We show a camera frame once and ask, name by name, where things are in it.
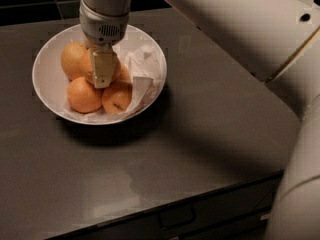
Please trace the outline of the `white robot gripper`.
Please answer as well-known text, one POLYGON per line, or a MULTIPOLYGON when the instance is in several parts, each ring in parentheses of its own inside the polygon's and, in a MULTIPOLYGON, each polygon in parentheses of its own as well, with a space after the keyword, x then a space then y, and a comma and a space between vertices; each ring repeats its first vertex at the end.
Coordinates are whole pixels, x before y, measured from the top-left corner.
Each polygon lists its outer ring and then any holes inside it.
POLYGON ((129 9, 123 9, 119 3, 80 0, 79 16, 83 34, 90 43, 97 45, 90 52, 94 86, 106 88, 112 81, 117 64, 112 46, 125 36, 129 9))

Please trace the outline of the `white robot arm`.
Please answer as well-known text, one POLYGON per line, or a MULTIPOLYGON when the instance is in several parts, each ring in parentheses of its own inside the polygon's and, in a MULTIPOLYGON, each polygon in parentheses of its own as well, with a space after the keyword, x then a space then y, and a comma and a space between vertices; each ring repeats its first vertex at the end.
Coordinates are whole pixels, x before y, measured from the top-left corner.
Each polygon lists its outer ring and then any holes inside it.
POLYGON ((320 9, 312 0, 164 0, 301 121, 264 240, 320 240, 320 9))

